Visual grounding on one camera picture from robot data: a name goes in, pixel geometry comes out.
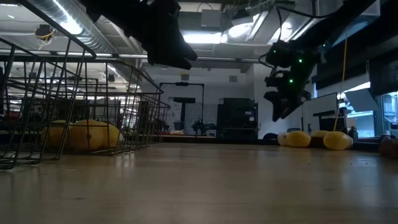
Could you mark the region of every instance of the ceiling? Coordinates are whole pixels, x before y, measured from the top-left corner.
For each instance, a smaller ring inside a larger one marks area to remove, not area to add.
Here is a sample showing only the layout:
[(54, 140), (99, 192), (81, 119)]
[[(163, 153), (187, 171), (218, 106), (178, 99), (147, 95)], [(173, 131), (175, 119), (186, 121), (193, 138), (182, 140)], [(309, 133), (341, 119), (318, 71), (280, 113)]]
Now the ceiling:
[[(100, 53), (119, 53), (119, 54), (143, 54), (140, 43), (134, 40), (132, 37), (127, 38), (124, 32), (116, 25), (108, 21), (105, 17), (101, 17), (95, 24), (91, 22), (88, 16), (85, 14), (85, 8), (77, 2), (77, 0), (29, 0), (32, 4), (40, 6), (38, 2), (45, 4), (53, 4), (55, 2), (64, 7), (64, 10), (69, 13), (73, 18), (76, 18), (76, 22), (79, 23), (85, 30), (82, 35), (76, 35), (78, 38), (83, 40), (87, 39), (86, 35), (95, 35), (94, 40), (101, 44), (101, 48), (94, 49)], [(259, 31), (253, 39), (248, 39), (250, 30), (256, 25), (256, 21), (249, 24), (247, 27), (241, 27), (248, 31), (243, 35), (233, 37), (230, 35), (230, 30), (223, 32), (227, 36), (227, 41), (223, 40), (223, 43), (218, 44), (190, 44), (194, 51), (199, 56), (204, 57), (228, 57), (228, 58), (258, 58), (260, 55), (266, 53), (271, 46), (272, 41), (278, 36), (279, 20), (275, 10), (267, 4), (260, 4), (265, 0), (259, 1), (234, 1), (234, 0), (184, 0), (180, 1), (182, 7), (179, 17), (179, 27), (182, 34), (214, 34), (220, 32), (220, 30), (208, 29), (201, 26), (201, 15), (202, 10), (211, 9), (220, 10), (221, 12), (228, 12), (232, 9), (240, 9), (242, 7), (250, 6), (249, 10), (251, 16), (259, 14), (256, 18), (258, 19), (262, 13), (266, 14), (264, 22), (260, 23)], [(328, 7), (319, 7), (320, 14), (327, 14), (337, 9), (342, 0), (319, 0), (320, 6), (328, 4)], [(295, 10), (312, 13), (312, 0), (291, 0), (284, 1), (289, 5), (290, 8)], [(15, 1), (0, 0), (3, 4), (15, 4)], [(296, 14), (290, 14), (282, 12), (282, 20), (284, 25), (282, 26), (282, 39), (289, 40), (294, 37), (295, 34), (306, 24), (308, 19), (306, 17), (298, 16)], [(65, 38), (61, 33), (56, 33), (55, 37), (47, 45), (39, 41), (35, 35), (35, 29), (45, 22), (31, 13), (25, 7), (18, 5), (17, 7), (5, 6), (0, 4), (0, 37), (6, 39), (12, 43), (19, 45), (27, 50), (43, 50), (43, 51), (54, 51), (63, 52), (66, 49), (68, 39)], [(0, 49), (9, 48), (8, 46), (0, 43)], [(81, 52), (81, 48), (75, 44), (72, 44), (70, 48), (71, 52)], [(152, 76), (153, 79), (157, 78), (158, 73), (162, 73), (165, 70), (163, 66), (151, 66), (145, 60), (141, 61), (147, 73)], [(245, 73), (249, 68), (250, 64), (247, 63), (236, 63), (236, 62), (193, 62), (193, 67), (198, 68), (200, 71), (203, 68), (213, 69), (232, 69), (236, 73)], [(122, 79), (129, 76), (128, 72), (119, 70)], [(92, 73), (93, 76), (101, 78), (99, 73)]]

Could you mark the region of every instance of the wooden table surface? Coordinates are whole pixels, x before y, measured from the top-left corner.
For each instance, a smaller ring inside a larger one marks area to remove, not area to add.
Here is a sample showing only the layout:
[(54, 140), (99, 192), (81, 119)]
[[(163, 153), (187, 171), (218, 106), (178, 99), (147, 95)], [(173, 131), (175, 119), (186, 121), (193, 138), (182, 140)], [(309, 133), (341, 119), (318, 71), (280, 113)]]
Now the wooden table surface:
[(0, 172), (0, 223), (398, 223), (398, 161), (377, 154), (156, 144)]

